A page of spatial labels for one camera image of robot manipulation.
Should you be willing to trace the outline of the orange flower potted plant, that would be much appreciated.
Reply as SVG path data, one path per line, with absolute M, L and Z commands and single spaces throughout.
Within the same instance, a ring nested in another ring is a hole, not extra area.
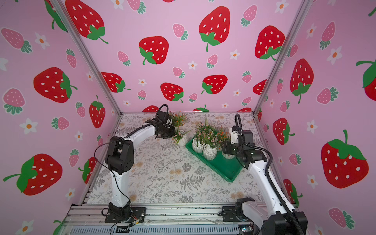
M 217 139 L 217 150 L 221 151 L 223 145 L 227 142 L 230 141 L 230 134 L 228 132 L 228 129 L 225 129 L 224 127 L 220 126 L 216 130 L 216 139 Z

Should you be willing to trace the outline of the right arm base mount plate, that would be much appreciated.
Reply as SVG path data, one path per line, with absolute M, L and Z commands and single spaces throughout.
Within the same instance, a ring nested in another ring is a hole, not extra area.
M 221 217 L 224 222 L 252 222 L 249 218 L 238 215 L 235 206 L 223 206 L 217 215 Z

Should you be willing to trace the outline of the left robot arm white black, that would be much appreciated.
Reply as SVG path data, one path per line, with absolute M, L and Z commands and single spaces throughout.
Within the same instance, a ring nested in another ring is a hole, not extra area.
M 156 117 L 147 120 L 145 125 L 124 137 L 114 136 L 109 142 L 105 163 L 112 176 L 112 200 L 109 203 L 110 215 L 121 220 L 131 217 L 132 205 L 128 196 L 129 176 L 135 162 L 135 151 L 148 138 L 169 139 L 175 135 L 175 127 L 169 114 L 158 112 Z

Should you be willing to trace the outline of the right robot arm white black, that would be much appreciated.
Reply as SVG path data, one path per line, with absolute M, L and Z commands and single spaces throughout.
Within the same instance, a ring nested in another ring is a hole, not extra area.
M 296 211 L 278 187 L 269 169 L 272 154 L 262 147 L 231 142 L 225 142 L 223 150 L 239 160 L 246 160 L 244 165 L 264 198 L 266 209 L 253 201 L 243 202 L 243 216 L 250 219 L 262 235 L 305 235 L 308 219 L 303 212 Z

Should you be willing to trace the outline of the tall orange flower pot back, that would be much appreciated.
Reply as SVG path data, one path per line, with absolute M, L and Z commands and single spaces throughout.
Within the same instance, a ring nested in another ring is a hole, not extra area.
M 176 130 L 178 130 L 181 126 L 184 126 L 185 123 L 187 122 L 187 115 L 180 113 L 180 112 L 170 112 L 169 113 L 171 119 L 172 119 L 172 124 L 175 127 Z

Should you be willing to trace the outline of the green plastic storage tray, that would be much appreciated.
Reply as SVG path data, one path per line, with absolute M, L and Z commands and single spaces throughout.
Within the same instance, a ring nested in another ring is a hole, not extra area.
M 202 153 L 197 153 L 193 149 L 193 141 L 190 140 L 186 144 L 186 148 L 195 157 L 201 160 L 205 165 L 211 168 L 219 176 L 221 176 L 227 182 L 234 182 L 236 177 L 239 175 L 243 167 L 236 158 L 226 159 L 223 157 L 222 151 L 217 152 L 216 157 L 213 160 L 207 160 Z

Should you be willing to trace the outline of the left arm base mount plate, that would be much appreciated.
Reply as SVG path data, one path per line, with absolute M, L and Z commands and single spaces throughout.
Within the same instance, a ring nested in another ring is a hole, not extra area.
M 132 223 L 136 220 L 142 222 L 146 215 L 146 207 L 127 207 L 118 208 L 114 207 L 108 210 L 105 218 L 105 223 Z

